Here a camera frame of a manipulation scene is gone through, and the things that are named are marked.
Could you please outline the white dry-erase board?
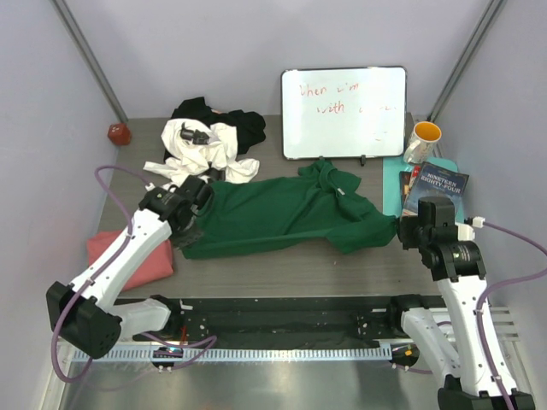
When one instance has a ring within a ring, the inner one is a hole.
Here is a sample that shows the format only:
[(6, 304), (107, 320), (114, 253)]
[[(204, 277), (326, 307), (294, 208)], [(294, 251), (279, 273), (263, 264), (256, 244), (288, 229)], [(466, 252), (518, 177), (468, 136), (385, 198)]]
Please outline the white dry-erase board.
[(406, 106), (402, 66), (286, 70), (281, 74), (283, 156), (399, 156)]

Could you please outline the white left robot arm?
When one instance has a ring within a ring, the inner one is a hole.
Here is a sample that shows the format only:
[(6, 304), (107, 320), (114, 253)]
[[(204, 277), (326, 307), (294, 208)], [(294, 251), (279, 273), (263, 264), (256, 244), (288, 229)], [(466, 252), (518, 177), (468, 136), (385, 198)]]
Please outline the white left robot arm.
[(153, 331), (174, 340), (182, 329), (181, 307), (163, 296), (124, 305), (116, 300), (152, 252), (171, 237), (193, 243), (195, 218), (213, 195), (210, 184), (190, 176), (180, 186), (150, 189), (126, 229), (70, 284), (55, 282), (46, 292), (54, 334), (94, 360), (120, 340)]

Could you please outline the Nineteen Eighty-Four book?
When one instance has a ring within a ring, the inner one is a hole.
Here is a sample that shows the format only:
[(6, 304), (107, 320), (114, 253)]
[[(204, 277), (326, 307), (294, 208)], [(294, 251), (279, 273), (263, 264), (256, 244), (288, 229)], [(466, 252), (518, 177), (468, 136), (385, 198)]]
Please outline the Nineteen Eighty-Four book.
[(418, 171), (413, 171), (409, 193), (403, 203), (402, 216), (415, 216), (422, 197), (447, 197), (458, 214), (469, 176), (447, 168), (424, 162)]

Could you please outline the green t-shirt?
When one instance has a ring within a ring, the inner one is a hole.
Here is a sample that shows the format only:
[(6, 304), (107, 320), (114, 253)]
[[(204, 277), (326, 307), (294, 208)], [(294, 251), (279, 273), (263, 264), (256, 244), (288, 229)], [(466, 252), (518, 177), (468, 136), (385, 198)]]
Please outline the green t-shirt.
[(348, 254), (385, 247), (397, 220), (358, 194), (358, 176), (328, 160), (301, 167), (294, 177), (245, 184), (213, 183), (213, 196), (197, 216), (200, 238), (181, 252), (207, 260), (286, 249), (315, 239)]

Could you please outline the white t-shirt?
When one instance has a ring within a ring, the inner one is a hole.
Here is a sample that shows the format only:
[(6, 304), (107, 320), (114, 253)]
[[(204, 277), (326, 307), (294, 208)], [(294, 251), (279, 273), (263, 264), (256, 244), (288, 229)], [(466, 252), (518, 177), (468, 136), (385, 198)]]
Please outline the white t-shirt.
[[(209, 140), (205, 144), (195, 144), (181, 136), (183, 131), (200, 132)], [(168, 120), (161, 141), (168, 158), (163, 163), (147, 161), (144, 170), (161, 175), (178, 186), (187, 177), (204, 175), (209, 170), (223, 172), (229, 183), (244, 184), (250, 182), (260, 169), (260, 162), (256, 159), (237, 158), (237, 128), (224, 123), (206, 126), (198, 120)]]

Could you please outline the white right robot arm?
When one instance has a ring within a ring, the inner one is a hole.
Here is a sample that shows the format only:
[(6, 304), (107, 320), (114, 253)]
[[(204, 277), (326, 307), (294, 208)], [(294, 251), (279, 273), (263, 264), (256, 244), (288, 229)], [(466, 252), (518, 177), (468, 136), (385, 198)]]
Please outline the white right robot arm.
[(449, 340), (423, 296), (393, 296), (387, 330), (410, 337), (438, 383), (441, 409), (534, 409), (519, 390), (503, 357), (488, 304), (482, 254), (474, 241), (481, 218), (456, 222), (454, 203), (426, 196), (415, 216), (403, 216), (397, 236), (403, 249), (417, 249), (444, 300), (454, 338)]

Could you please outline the white mug orange inside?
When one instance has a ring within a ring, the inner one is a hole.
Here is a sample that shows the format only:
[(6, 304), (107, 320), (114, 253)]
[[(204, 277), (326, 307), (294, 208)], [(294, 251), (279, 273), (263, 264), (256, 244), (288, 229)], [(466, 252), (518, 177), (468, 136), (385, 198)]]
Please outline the white mug orange inside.
[(442, 131), (436, 124), (430, 121), (417, 122), (410, 135), (403, 160), (409, 164), (421, 164), (426, 161), (441, 137)]

